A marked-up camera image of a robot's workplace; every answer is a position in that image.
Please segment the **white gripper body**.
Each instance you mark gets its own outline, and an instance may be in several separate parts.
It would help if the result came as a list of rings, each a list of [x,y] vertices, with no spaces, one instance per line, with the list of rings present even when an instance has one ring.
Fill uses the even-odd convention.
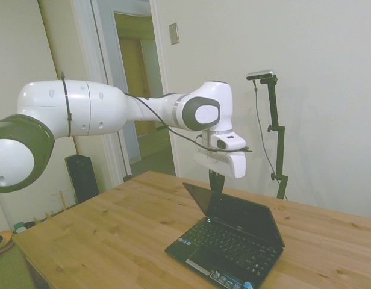
[[[246,174],[244,152],[209,152],[199,149],[194,153],[194,160],[209,170],[232,179],[240,179]]]

